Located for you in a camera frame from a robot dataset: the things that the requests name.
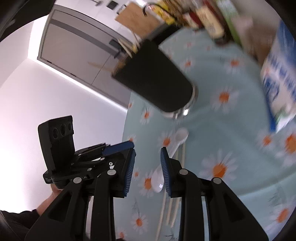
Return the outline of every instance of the door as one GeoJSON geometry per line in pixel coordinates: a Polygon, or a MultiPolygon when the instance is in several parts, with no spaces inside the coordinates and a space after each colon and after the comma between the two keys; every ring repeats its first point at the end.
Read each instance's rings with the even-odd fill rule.
{"type": "Polygon", "coordinates": [[[38,60],[127,107],[130,90],[111,77],[118,62],[114,57],[122,58],[121,53],[117,55],[118,46],[110,44],[118,38],[124,39],[100,22],[54,6],[43,32],[38,60]]]}

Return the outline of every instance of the orange flower center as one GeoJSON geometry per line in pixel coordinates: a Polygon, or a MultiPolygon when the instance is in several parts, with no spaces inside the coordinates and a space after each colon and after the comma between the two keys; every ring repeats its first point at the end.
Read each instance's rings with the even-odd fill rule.
{"type": "Polygon", "coordinates": [[[148,119],[149,118],[149,115],[150,115],[149,111],[146,111],[145,114],[144,114],[144,118],[145,119],[148,119]]]}
{"type": "Polygon", "coordinates": [[[219,101],[221,102],[221,103],[227,103],[228,102],[228,100],[229,100],[229,93],[228,92],[222,92],[221,94],[220,94],[220,96],[219,96],[219,101]]]}
{"type": "Polygon", "coordinates": [[[286,150],[289,154],[296,151],[296,135],[292,134],[286,139],[286,150]]]}
{"type": "Polygon", "coordinates": [[[141,226],[143,225],[142,219],[138,218],[138,219],[136,220],[136,225],[137,225],[138,227],[141,227],[141,226]]]}
{"type": "Polygon", "coordinates": [[[121,239],[124,239],[124,232],[120,232],[120,233],[119,233],[119,237],[120,237],[121,239]]]}
{"type": "Polygon", "coordinates": [[[263,142],[263,145],[264,145],[264,146],[268,146],[268,145],[271,143],[271,138],[270,138],[270,136],[266,136],[266,137],[264,137],[263,140],[262,140],[262,142],[263,142]]]}
{"type": "Polygon", "coordinates": [[[150,190],[151,189],[151,178],[146,178],[145,182],[144,182],[144,188],[146,190],[150,190]]]}
{"type": "Polygon", "coordinates": [[[277,217],[277,222],[278,223],[281,223],[283,221],[286,220],[286,218],[288,217],[288,214],[289,214],[289,210],[287,208],[284,208],[281,213],[279,214],[279,216],[277,217]]]}
{"type": "Polygon", "coordinates": [[[227,170],[227,166],[223,163],[219,163],[214,166],[213,168],[213,177],[219,177],[222,178],[225,175],[225,172],[227,170]]]}
{"type": "Polygon", "coordinates": [[[185,67],[190,67],[190,66],[191,66],[191,61],[190,60],[186,61],[185,67]]]}
{"type": "Polygon", "coordinates": [[[169,144],[170,144],[170,138],[169,138],[169,137],[166,137],[166,138],[163,140],[163,146],[168,147],[169,144]]]}
{"type": "Polygon", "coordinates": [[[231,67],[237,67],[239,66],[239,61],[237,59],[233,59],[230,62],[231,67]]]}

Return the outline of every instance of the daisy pattern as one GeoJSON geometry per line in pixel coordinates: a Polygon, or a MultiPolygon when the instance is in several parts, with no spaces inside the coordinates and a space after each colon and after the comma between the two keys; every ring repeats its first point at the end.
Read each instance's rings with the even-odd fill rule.
{"type": "Polygon", "coordinates": [[[242,68],[243,62],[241,59],[233,58],[225,61],[224,67],[228,73],[238,73],[242,68]]]}
{"type": "Polygon", "coordinates": [[[146,219],[146,215],[142,215],[141,213],[133,214],[131,225],[140,235],[143,234],[143,231],[148,231],[148,220],[146,219]]]}
{"type": "Polygon", "coordinates": [[[135,143],[137,141],[137,138],[135,134],[131,134],[126,138],[126,140],[135,143]]]}
{"type": "Polygon", "coordinates": [[[126,237],[127,237],[126,231],[123,228],[118,228],[116,233],[116,238],[126,240],[126,237]]]}
{"type": "Polygon", "coordinates": [[[133,172],[133,180],[138,180],[139,176],[140,176],[140,169],[137,167],[134,169],[134,172],[133,172]]]}
{"type": "Polygon", "coordinates": [[[276,157],[284,159],[284,167],[290,167],[296,163],[296,124],[290,123],[282,130],[282,133],[280,140],[282,150],[276,154],[276,157]]]}
{"type": "Polygon", "coordinates": [[[195,45],[195,42],[188,41],[184,44],[184,49],[190,49],[195,45]]]}
{"type": "Polygon", "coordinates": [[[175,52],[173,52],[172,49],[168,49],[168,50],[165,52],[165,55],[166,55],[170,60],[172,60],[174,54],[175,54],[175,52]]]}
{"type": "Polygon", "coordinates": [[[192,31],[192,35],[193,36],[198,36],[198,35],[200,35],[202,33],[202,31],[200,30],[200,29],[196,29],[196,30],[193,30],[192,31]]]}
{"type": "Polygon", "coordinates": [[[142,178],[141,182],[138,184],[139,187],[141,187],[142,189],[139,191],[139,193],[142,196],[147,196],[149,197],[153,197],[153,189],[152,189],[152,185],[151,185],[151,177],[152,177],[153,172],[151,171],[150,174],[148,175],[148,173],[145,174],[145,177],[142,178]]]}
{"type": "Polygon", "coordinates": [[[153,109],[152,108],[150,108],[150,107],[143,108],[140,123],[142,125],[148,124],[150,122],[150,119],[151,119],[152,115],[153,115],[153,109]]]}
{"type": "Polygon", "coordinates": [[[192,58],[187,58],[181,63],[181,69],[184,71],[189,71],[195,65],[195,61],[192,58]]]}
{"type": "Polygon", "coordinates": [[[128,104],[128,111],[133,107],[133,103],[134,103],[134,100],[131,99],[129,104],[128,104]]]}
{"type": "Polygon", "coordinates": [[[270,133],[267,129],[263,129],[259,131],[257,135],[257,144],[260,149],[263,150],[272,150],[274,149],[274,140],[273,140],[274,134],[270,133]]]}
{"type": "Polygon", "coordinates": [[[158,138],[158,147],[161,149],[162,147],[168,148],[168,146],[172,143],[172,132],[162,132],[161,136],[158,138]]]}
{"type": "Polygon", "coordinates": [[[202,165],[206,170],[200,171],[199,175],[211,180],[213,177],[222,178],[224,181],[233,181],[236,176],[232,174],[237,169],[235,165],[235,158],[231,158],[232,153],[229,152],[224,158],[222,150],[218,150],[217,158],[213,154],[209,158],[202,160],[202,165]]]}
{"type": "Polygon", "coordinates": [[[234,91],[231,87],[219,89],[212,95],[212,108],[215,111],[222,108],[223,113],[227,114],[231,109],[234,109],[238,96],[239,91],[234,91]]]}
{"type": "Polygon", "coordinates": [[[271,224],[264,229],[268,236],[276,236],[280,232],[294,211],[295,206],[295,197],[292,197],[286,203],[274,207],[272,215],[270,216],[271,224]]]}

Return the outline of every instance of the table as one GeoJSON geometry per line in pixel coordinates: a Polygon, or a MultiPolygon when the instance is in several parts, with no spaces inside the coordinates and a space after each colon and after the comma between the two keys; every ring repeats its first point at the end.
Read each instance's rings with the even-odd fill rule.
{"type": "MultiPolygon", "coordinates": [[[[185,168],[201,178],[221,177],[272,240],[296,206],[296,124],[269,132],[260,68],[239,46],[218,47],[205,31],[183,28],[160,49],[199,95],[188,116],[171,120],[132,93],[123,141],[134,142],[137,156],[128,196],[114,200],[117,237],[155,240],[164,190],[152,190],[151,175],[160,164],[160,148],[186,127],[185,168]]],[[[159,240],[177,240],[180,214],[173,228],[166,226],[166,200],[159,240]]]]}

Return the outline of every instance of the white spoon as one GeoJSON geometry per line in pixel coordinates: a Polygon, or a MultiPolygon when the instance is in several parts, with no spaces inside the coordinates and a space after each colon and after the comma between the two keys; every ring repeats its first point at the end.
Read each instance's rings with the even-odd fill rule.
{"type": "MultiPolygon", "coordinates": [[[[168,146],[168,156],[170,158],[174,156],[178,147],[186,141],[188,134],[189,134],[188,130],[184,127],[176,131],[171,145],[168,146]]],[[[163,171],[162,171],[161,165],[159,165],[152,174],[151,186],[156,193],[159,193],[163,188],[163,184],[164,184],[163,171]]]]}

